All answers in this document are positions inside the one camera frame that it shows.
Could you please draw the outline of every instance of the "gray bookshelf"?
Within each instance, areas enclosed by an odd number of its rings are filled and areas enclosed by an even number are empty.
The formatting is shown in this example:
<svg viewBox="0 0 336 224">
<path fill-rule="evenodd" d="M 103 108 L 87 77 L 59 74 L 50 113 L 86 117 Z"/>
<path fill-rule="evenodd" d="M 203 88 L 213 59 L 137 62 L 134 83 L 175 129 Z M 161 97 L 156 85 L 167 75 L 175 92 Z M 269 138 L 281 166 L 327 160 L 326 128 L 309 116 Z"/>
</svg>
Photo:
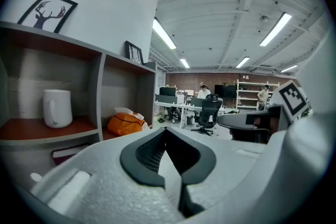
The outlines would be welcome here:
<svg viewBox="0 0 336 224">
<path fill-rule="evenodd" d="M 0 22 L 0 156 L 26 157 L 21 152 L 24 148 L 30 155 L 43 149 L 51 158 L 57 145 L 64 148 L 75 141 L 113 138 L 106 126 L 115 107 L 132 109 L 152 125 L 155 73 L 155 62 L 140 65 L 60 34 Z M 51 129 L 44 124 L 45 89 L 71 91 L 69 126 Z M 26 162 L 20 157 L 14 163 L 24 166 Z M 13 165 L 9 161 L 7 168 L 20 169 Z M 27 171 L 38 169 L 27 165 Z M 18 176 L 22 174 L 14 172 L 13 177 Z"/>
</svg>

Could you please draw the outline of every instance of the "white tag board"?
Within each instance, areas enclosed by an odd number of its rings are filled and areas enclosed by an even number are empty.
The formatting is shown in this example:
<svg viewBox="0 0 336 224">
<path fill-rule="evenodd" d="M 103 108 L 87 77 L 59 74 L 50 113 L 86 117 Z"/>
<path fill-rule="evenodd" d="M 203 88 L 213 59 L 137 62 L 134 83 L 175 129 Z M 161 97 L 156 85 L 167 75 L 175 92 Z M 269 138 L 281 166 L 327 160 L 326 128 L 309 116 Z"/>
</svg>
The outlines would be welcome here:
<svg viewBox="0 0 336 224">
<path fill-rule="evenodd" d="M 309 106 L 301 91 L 292 80 L 276 89 L 269 103 L 282 104 L 291 122 Z"/>
</svg>

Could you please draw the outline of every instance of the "chair base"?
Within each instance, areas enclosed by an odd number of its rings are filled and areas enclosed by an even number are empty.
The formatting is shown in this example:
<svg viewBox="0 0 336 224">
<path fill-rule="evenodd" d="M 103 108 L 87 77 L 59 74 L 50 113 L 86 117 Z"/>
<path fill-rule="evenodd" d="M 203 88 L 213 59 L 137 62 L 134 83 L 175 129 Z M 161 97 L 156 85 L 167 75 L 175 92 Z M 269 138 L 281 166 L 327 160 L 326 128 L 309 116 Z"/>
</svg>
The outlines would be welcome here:
<svg viewBox="0 0 336 224">
<path fill-rule="evenodd" d="M 214 131 L 211 131 L 211 130 L 208 130 L 208 129 L 206 129 L 206 128 L 204 128 L 204 127 L 201 127 L 201 128 L 199 128 L 199 129 L 193 129 L 193 130 L 191 130 L 192 132 L 200 132 L 201 134 L 207 134 L 208 136 L 212 136 L 212 134 L 214 134 Z"/>
</svg>

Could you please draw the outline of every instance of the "black screen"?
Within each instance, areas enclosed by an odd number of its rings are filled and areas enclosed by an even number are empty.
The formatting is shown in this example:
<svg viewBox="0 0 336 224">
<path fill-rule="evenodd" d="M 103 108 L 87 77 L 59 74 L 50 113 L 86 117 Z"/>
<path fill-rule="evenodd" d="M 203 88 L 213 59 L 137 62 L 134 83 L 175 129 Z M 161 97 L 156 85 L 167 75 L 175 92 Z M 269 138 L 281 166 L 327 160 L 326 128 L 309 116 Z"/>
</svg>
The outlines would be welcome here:
<svg viewBox="0 0 336 224">
<path fill-rule="evenodd" d="M 236 86 L 215 85 L 215 94 L 220 98 L 236 98 Z"/>
<path fill-rule="evenodd" d="M 175 87 L 160 87 L 160 95 L 175 96 L 176 88 Z"/>
</svg>

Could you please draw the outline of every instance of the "picture frame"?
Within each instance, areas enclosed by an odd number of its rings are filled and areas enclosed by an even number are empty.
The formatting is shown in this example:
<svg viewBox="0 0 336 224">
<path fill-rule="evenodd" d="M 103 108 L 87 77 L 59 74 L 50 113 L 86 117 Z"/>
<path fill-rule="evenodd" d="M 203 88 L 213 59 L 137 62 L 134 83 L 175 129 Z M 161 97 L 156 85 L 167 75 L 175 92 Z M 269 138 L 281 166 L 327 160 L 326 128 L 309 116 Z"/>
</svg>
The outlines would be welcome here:
<svg viewBox="0 0 336 224">
<path fill-rule="evenodd" d="M 125 41 L 125 56 L 133 62 L 144 64 L 141 49 L 127 40 Z"/>
<path fill-rule="evenodd" d="M 37 0 L 17 23 L 58 33 L 77 5 L 71 0 Z"/>
</svg>

